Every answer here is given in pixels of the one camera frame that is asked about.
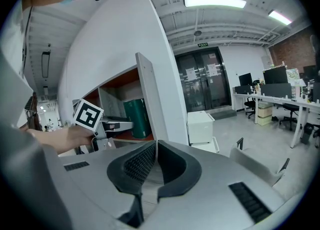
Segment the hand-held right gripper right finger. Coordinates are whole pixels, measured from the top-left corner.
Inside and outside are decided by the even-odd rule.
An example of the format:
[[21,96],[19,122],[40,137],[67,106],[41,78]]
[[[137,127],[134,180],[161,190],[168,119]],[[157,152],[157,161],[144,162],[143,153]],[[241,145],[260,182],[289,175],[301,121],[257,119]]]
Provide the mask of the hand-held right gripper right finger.
[[163,186],[157,191],[161,204],[178,201],[185,204],[195,199],[202,176],[199,150],[175,142],[158,141],[157,161],[162,170]]

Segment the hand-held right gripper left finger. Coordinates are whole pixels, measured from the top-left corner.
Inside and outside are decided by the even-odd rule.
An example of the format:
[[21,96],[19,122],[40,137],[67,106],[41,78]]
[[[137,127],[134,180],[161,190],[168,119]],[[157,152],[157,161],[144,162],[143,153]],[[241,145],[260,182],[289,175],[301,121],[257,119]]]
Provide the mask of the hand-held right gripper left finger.
[[156,142],[149,141],[128,152],[108,165],[107,176],[115,188],[134,196],[130,210],[119,220],[131,227],[139,227],[144,222],[142,209],[142,186],[156,161]]

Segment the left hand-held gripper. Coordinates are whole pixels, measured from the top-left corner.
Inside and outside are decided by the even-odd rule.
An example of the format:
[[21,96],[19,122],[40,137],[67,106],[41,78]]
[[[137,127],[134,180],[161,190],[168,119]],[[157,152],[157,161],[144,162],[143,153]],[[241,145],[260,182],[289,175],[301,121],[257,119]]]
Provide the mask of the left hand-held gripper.
[[92,131],[91,145],[87,146],[88,151],[104,151],[115,148],[114,143],[107,137],[107,132],[122,132],[134,127],[133,122],[127,121],[103,121],[103,109],[92,103],[80,99],[74,106],[73,120]]

